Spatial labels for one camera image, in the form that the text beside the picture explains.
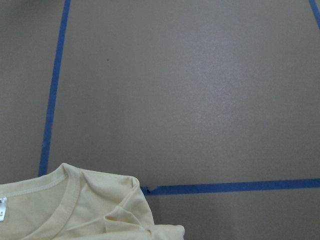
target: cream t-shirt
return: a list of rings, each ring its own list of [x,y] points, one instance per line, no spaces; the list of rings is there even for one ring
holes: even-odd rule
[[[67,163],[1,184],[0,209],[0,240],[183,240],[185,234],[181,225],[154,224],[135,177]]]

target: blue tape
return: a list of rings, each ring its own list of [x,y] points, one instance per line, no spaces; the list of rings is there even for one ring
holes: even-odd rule
[[[71,0],[64,1],[63,12],[61,17],[59,37],[58,37],[58,43],[56,46],[53,73],[52,73],[52,79],[51,79],[49,101],[48,101],[47,112],[46,112],[43,142],[41,147],[41,159],[40,159],[39,171],[38,171],[39,177],[42,175],[46,175],[47,169],[48,169],[52,125],[54,122],[59,74],[60,74],[62,55],[64,51],[64,42],[65,42],[65,34],[66,34],[66,28],[67,28],[70,3],[71,3]]]
[[[320,29],[320,12],[319,12],[319,8],[317,6],[316,0],[309,0],[309,3],[313,11],[313,15],[315,17],[316,23],[318,24],[318,27]]]
[[[141,187],[144,195],[176,195],[176,194],[206,194],[244,191],[265,191],[284,189],[320,188],[320,178],[278,181],[253,181],[235,183],[213,183],[195,185],[158,186],[150,190],[147,186]]]

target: gray surface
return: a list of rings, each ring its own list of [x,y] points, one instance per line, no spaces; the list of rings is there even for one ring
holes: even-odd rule
[[[38,175],[62,0],[0,0],[0,184]]]
[[[1,1],[0,184],[37,176],[63,3]],[[73,0],[48,172],[151,187],[320,178],[319,52],[308,1]],[[313,240],[319,191],[147,200],[186,240]]]
[[[50,168],[144,185],[320,176],[307,1],[73,1]]]
[[[318,240],[320,189],[148,196],[156,224],[185,240]]]

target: gray floor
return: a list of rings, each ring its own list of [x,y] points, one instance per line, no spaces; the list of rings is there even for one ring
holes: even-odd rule
[[[63,5],[1,1],[0,184],[38,174]],[[319,53],[308,1],[73,0],[48,172],[65,162],[151,187],[320,178]],[[319,197],[147,200],[186,240],[318,240]]]

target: floor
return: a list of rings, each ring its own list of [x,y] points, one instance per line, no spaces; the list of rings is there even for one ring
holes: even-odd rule
[[[186,240],[319,239],[320,0],[65,3],[1,2],[0,184],[68,163]]]

